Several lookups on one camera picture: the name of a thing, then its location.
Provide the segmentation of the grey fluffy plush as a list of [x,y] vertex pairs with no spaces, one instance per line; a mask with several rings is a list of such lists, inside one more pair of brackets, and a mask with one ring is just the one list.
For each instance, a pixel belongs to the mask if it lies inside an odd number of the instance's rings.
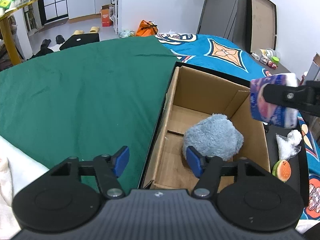
[[213,114],[187,129],[183,136],[182,154],[193,146],[205,157],[218,156],[224,161],[238,154],[244,136],[224,114]]

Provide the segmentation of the blue tissue pack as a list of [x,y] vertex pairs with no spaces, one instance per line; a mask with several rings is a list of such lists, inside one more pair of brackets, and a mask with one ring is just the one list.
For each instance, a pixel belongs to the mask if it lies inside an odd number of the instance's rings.
[[278,103],[268,102],[267,99],[280,101],[284,88],[297,86],[294,73],[276,74],[251,80],[249,100],[252,118],[282,128],[295,128],[298,111]]

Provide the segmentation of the clear crinkled plastic bag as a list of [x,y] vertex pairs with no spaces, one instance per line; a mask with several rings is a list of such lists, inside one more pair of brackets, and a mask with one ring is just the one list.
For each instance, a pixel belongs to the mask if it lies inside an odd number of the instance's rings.
[[276,134],[279,160],[289,160],[297,155],[302,148],[301,140],[302,135],[297,129],[291,130],[287,137]]

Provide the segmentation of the hamburger plush toy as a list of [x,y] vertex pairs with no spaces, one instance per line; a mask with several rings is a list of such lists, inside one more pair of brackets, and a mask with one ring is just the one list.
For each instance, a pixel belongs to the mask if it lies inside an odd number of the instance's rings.
[[291,165],[287,160],[279,160],[272,169],[272,175],[282,182],[287,182],[291,177]]

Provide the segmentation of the green cup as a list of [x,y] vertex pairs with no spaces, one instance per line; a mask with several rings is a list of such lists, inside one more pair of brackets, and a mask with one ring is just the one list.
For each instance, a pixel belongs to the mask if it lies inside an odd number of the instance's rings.
[[279,59],[276,56],[271,57],[271,61],[275,64],[279,63]]

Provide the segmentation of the green cloth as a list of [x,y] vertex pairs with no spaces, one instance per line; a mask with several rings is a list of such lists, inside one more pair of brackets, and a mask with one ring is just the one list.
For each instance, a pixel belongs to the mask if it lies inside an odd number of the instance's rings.
[[139,185],[176,56],[157,38],[57,51],[1,72],[1,136],[48,168],[130,150],[119,182]]

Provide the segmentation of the brown cardboard box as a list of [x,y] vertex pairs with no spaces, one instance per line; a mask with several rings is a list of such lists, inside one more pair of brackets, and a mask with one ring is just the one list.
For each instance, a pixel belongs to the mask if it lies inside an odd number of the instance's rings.
[[166,94],[143,187],[193,189],[197,178],[187,163],[188,146],[204,157],[248,158],[270,169],[264,126],[251,117],[249,88],[181,66]]

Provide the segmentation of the brown framed board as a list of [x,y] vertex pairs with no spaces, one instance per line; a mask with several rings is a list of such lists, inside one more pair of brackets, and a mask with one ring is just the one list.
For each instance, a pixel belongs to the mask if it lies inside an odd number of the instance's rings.
[[246,51],[271,48],[277,43],[277,9],[270,0],[246,0]]

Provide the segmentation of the blue patterned blanket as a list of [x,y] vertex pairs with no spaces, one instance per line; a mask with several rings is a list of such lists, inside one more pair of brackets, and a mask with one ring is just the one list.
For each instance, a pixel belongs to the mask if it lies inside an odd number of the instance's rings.
[[[248,81],[271,76],[231,41],[202,34],[157,34],[155,37],[183,63],[217,70]],[[309,205],[301,219],[319,220],[319,147],[311,134],[307,117],[298,115],[309,168]]]

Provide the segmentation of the black laptop bag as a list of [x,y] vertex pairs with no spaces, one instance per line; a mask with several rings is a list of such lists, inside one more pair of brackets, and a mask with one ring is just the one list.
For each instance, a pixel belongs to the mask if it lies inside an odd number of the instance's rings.
[[65,50],[68,48],[77,47],[77,46],[99,42],[99,41],[100,41],[100,37],[98,33],[72,35],[60,46],[59,50]]

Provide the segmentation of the yellow slipper left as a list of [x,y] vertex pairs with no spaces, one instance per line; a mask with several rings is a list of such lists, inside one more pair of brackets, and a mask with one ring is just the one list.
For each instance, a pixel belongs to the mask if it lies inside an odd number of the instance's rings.
[[84,33],[83,30],[76,30],[73,35],[82,35]]

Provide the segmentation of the yellow slipper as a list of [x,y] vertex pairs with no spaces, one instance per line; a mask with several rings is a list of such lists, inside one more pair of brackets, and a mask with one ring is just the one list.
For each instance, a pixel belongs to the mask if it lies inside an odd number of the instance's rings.
[[100,30],[99,27],[92,27],[89,32],[90,32],[90,33],[97,34],[97,33],[99,33],[99,30]]
[[73,35],[82,35],[84,33],[83,30],[76,30]]

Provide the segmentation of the orange bag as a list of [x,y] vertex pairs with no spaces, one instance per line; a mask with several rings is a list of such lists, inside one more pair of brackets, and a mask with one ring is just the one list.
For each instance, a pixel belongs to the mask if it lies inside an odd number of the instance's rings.
[[139,24],[139,27],[136,31],[136,36],[147,37],[156,35],[158,33],[158,27],[151,21],[142,20]]

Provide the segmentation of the red orange carton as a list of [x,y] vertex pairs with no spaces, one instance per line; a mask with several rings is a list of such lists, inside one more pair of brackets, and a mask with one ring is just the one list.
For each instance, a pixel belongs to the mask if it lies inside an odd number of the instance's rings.
[[113,15],[113,5],[107,4],[101,7],[100,16],[101,16],[102,27],[110,27],[113,25],[113,21],[111,19],[112,15]]

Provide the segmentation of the yellow side table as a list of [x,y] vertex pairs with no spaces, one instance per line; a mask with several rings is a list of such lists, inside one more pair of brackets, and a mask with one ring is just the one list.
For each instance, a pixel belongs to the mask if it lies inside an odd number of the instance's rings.
[[1,22],[0,22],[0,28],[1,28],[1,35],[3,37],[3,42],[5,44],[5,47],[7,49],[7,52],[9,54],[10,61],[15,66],[17,64],[21,63],[21,58],[17,52],[14,39],[11,33],[11,28],[9,24],[9,17],[16,11],[22,9],[23,7],[29,6],[33,4],[34,2],[37,2],[38,0],[31,0],[29,2],[23,3],[19,5],[18,7],[14,7],[10,10],[7,10],[2,16],[1,16]]

